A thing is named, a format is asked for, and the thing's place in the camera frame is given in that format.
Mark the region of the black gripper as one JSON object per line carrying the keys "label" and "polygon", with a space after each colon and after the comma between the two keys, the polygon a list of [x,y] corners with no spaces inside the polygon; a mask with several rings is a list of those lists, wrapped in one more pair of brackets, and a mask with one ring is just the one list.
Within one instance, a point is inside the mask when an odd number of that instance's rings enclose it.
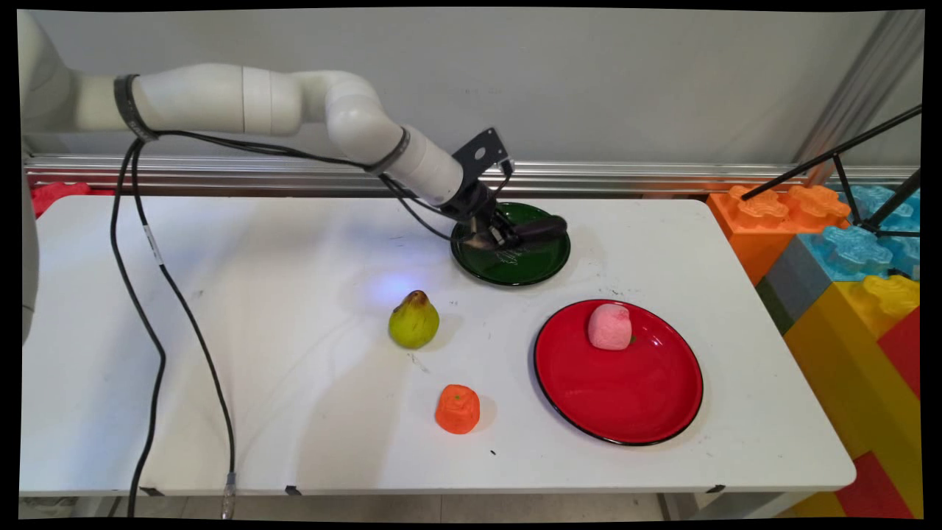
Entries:
{"label": "black gripper", "polygon": [[478,180],[462,183],[457,194],[444,203],[444,214],[469,229],[461,242],[471,248],[552,244],[567,232],[565,218],[557,215],[512,225],[497,209],[497,195]]}

